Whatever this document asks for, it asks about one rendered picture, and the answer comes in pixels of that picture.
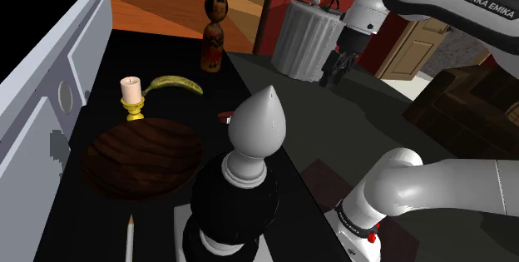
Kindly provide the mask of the dark brown wooden bowl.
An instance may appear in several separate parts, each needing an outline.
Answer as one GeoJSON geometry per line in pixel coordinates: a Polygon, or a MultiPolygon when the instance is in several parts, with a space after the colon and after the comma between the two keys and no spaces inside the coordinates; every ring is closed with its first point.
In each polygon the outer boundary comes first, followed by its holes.
{"type": "Polygon", "coordinates": [[[81,170],[99,195],[148,201],[180,189],[202,159],[202,141],[195,131],[169,119],[146,118],[102,132],[86,149],[81,170]]]}

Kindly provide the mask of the tan panelled door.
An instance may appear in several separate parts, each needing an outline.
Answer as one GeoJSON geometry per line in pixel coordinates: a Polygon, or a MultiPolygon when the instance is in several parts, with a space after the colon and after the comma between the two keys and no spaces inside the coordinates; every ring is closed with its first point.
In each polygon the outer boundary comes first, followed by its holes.
{"type": "MultiPolygon", "coordinates": [[[[375,73],[379,79],[412,80],[441,44],[452,26],[430,18],[421,22],[409,22],[399,39],[375,73]]],[[[468,66],[481,64],[489,56],[484,47],[475,55],[469,55],[468,66]]]]}

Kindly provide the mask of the round table with white cloth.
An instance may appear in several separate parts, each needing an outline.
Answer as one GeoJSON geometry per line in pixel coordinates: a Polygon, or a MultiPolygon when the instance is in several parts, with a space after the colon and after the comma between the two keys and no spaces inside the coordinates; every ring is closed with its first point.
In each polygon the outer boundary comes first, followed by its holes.
{"type": "Polygon", "coordinates": [[[339,15],[292,0],[286,11],[271,63],[286,76],[317,82],[329,54],[336,48],[344,22],[339,15]]]}

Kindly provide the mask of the black and white pepper grinder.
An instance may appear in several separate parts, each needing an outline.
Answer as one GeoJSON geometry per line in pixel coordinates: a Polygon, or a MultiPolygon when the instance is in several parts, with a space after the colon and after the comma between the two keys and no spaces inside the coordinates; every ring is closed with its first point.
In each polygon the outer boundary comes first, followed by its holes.
{"type": "Polygon", "coordinates": [[[279,205],[276,177],[265,164],[283,144],[286,120],[273,86],[257,91],[228,124],[232,151],[208,161],[192,186],[183,231],[186,262],[253,262],[259,237],[279,205]]]}

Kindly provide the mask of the brown wooden doll figure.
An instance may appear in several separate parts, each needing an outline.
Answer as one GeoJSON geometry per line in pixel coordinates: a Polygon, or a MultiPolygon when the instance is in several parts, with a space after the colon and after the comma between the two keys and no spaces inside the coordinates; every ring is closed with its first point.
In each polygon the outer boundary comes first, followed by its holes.
{"type": "Polygon", "coordinates": [[[223,55],[224,31],[220,26],[227,16],[227,0],[205,0],[205,14],[210,23],[203,31],[200,68],[206,72],[218,72],[223,55]]]}

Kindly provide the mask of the white pencil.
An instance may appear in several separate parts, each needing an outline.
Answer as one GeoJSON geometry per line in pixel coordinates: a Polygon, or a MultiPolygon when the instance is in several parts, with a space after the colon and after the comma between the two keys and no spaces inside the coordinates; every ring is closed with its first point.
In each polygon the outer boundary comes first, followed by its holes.
{"type": "Polygon", "coordinates": [[[126,231],[126,254],[125,262],[133,262],[133,240],[134,240],[134,220],[131,215],[127,224],[126,231]]]}

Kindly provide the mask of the white cabinet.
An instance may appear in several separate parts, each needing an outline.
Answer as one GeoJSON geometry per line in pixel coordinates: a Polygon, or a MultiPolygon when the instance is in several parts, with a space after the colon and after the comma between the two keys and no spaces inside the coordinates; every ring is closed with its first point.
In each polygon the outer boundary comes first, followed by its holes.
{"type": "Polygon", "coordinates": [[[33,262],[111,30],[111,0],[0,0],[0,262],[33,262]]]}

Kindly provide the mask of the white candle in yellow holder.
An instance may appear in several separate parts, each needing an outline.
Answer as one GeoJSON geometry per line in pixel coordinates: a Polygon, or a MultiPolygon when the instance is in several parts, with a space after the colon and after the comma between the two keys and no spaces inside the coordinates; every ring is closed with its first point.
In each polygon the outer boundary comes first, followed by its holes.
{"type": "Polygon", "coordinates": [[[127,110],[127,121],[143,119],[141,108],[144,106],[144,97],[141,92],[141,80],[138,77],[124,77],[120,80],[121,104],[127,110]]]}

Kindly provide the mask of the yellow banana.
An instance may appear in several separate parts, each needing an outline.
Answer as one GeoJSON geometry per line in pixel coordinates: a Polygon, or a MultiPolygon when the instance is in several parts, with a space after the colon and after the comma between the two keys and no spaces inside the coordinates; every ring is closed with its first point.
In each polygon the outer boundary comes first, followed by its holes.
{"type": "Polygon", "coordinates": [[[203,94],[202,88],[192,80],[180,76],[161,76],[153,79],[150,85],[141,93],[145,96],[149,91],[164,87],[180,87],[199,95],[203,94]]]}

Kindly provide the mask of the dark wooden chest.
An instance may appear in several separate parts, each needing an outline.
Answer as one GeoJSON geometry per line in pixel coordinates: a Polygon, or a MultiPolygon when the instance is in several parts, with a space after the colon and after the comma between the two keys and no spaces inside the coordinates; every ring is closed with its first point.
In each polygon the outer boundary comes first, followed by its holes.
{"type": "Polygon", "coordinates": [[[500,67],[444,69],[403,117],[458,158],[519,161],[519,126],[506,111],[519,80],[500,67]]]}

